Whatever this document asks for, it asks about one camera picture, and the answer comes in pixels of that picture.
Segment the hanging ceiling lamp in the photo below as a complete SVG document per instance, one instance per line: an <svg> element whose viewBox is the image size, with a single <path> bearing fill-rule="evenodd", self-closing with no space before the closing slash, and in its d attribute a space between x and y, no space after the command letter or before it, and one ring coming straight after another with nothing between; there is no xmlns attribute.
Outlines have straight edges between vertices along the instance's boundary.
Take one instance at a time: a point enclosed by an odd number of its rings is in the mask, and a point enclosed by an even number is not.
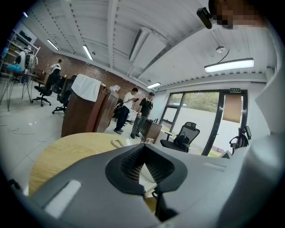
<svg viewBox="0 0 285 228"><path fill-rule="evenodd" d="M207 65L204 67L204 71L206 73L214 73L233 69L253 68L254 65L255 61L253 58L244 58Z"/></svg>

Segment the black mesh office chair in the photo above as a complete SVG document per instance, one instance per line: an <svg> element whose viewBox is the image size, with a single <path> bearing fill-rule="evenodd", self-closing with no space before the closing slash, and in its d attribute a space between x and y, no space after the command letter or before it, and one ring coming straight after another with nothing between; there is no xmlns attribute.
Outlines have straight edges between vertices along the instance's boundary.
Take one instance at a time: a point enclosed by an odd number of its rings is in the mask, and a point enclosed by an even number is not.
<svg viewBox="0 0 285 228"><path fill-rule="evenodd" d="M230 147L232 148L232 155L234 154L235 150L241 147L247 147L251 138L252 134L249 126L245 126L244 128L238 128L238 135L232 138L229 142Z"/></svg>

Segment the light blue plastic bag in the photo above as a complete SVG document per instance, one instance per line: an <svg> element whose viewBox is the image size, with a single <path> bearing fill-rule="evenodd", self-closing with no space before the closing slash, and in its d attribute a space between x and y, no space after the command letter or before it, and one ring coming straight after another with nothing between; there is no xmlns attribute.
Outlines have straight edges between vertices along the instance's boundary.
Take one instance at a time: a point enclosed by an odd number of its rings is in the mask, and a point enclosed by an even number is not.
<svg viewBox="0 0 285 228"><path fill-rule="evenodd" d="M13 72L17 72L17 73L23 72L22 68L18 64L15 64L15 65L9 64L7 66L7 69Z"/></svg>

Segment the white shelf rack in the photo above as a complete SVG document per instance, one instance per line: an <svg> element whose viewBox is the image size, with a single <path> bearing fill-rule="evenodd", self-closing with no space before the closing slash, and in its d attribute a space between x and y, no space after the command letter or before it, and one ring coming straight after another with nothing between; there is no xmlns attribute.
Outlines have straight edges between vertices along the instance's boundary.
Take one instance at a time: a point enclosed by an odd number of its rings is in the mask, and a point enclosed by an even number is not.
<svg viewBox="0 0 285 228"><path fill-rule="evenodd" d="M14 64L20 52L24 51L25 48L36 56L40 49L33 44L36 39L33 34L27 33L27 30L13 29L0 54L0 72L4 73L9 64Z"/></svg>

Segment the white towel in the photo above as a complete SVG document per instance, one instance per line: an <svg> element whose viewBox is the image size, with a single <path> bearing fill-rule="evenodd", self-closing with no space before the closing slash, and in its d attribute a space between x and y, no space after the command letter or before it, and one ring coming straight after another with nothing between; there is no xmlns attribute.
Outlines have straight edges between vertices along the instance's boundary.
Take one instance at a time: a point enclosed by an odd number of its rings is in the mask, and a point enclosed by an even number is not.
<svg viewBox="0 0 285 228"><path fill-rule="evenodd" d="M78 74L72 84L72 91L80 98L96 102L101 82L83 74Z"/></svg>

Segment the brown wooden desk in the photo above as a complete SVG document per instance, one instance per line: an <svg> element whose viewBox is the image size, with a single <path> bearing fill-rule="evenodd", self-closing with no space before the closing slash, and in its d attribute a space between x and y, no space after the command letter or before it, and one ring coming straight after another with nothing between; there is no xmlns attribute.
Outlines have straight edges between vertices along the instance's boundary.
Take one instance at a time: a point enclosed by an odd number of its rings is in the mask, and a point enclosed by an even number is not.
<svg viewBox="0 0 285 228"><path fill-rule="evenodd" d="M142 129L140 130L140 133L142 134L142 142L148 143L150 140L152 140L152 142L155 143L161 129L162 125L157 124L152 120L146 119L142 126Z"/></svg>

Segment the black framed glass door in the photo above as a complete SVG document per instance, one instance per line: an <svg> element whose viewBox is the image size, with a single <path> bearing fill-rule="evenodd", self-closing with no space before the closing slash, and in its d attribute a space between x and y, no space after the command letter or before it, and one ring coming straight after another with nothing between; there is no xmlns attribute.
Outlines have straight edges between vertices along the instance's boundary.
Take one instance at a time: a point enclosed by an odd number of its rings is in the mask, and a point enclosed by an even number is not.
<svg viewBox="0 0 285 228"><path fill-rule="evenodd" d="M223 120L225 95L242 96L240 123ZM197 90L171 93L159 121L163 130L171 133L173 142L186 122L196 123L199 135L192 141L189 153L218 157L232 153L230 140L238 135L238 128L247 124L248 92L230 93L228 90Z"/></svg>

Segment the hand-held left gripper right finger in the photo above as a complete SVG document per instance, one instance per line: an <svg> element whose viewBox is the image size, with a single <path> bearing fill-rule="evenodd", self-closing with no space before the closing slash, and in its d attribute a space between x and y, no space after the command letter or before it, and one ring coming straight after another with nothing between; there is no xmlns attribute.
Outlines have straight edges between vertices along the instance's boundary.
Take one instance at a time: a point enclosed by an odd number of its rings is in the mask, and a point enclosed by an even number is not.
<svg viewBox="0 0 285 228"><path fill-rule="evenodd" d="M192 155L146 145L163 157L169 175L158 185L158 223L147 228L237 228L245 223L238 179L245 159Z"/></svg>

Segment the brown cardboard panel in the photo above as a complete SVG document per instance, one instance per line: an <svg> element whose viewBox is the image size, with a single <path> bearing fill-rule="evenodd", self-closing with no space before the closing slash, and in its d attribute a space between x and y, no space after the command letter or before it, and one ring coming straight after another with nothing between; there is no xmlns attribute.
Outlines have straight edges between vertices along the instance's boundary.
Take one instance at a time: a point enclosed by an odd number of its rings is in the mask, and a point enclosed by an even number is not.
<svg viewBox="0 0 285 228"><path fill-rule="evenodd" d="M223 120L240 123L242 116L242 96L225 95Z"/></svg>

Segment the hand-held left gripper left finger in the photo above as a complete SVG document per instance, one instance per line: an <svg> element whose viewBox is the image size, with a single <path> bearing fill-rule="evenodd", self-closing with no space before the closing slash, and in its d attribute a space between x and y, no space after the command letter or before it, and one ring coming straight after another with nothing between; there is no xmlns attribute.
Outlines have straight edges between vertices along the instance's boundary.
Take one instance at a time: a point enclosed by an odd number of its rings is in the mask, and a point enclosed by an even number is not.
<svg viewBox="0 0 285 228"><path fill-rule="evenodd" d="M122 192L107 177L129 187L132 180L121 170L120 156L142 149L126 146L88 156L73 163L44 183L31 197L37 219L50 228L155 228L160 221L138 194Z"/></svg>

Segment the brown wooden cabinet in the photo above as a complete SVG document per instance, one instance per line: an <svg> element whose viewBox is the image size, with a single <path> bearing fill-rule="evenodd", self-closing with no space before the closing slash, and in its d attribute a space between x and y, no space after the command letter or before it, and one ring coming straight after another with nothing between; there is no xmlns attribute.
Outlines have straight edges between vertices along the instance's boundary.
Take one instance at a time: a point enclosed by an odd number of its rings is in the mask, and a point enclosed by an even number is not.
<svg viewBox="0 0 285 228"><path fill-rule="evenodd" d="M105 132L110 125L118 98L116 91L103 83L96 102L84 100L72 91L63 118L61 137Z"/></svg>

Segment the person's white printed shirt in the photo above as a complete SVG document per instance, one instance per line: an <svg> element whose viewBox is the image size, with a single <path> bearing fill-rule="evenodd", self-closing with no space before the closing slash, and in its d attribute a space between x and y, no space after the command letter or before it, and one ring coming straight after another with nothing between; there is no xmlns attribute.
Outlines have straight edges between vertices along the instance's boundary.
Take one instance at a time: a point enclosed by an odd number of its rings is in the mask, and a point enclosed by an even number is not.
<svg viewBox="0 0 285 228"><path fill-rule="evenodd" d="M247 228L265 228L282 221L279 204L285 201L285 45L274 26L266 21L277 55L274 76L256 98L270 134L252 143L244 160L237 184L256 183L247 188L253 193L253 216Z"/></svg>

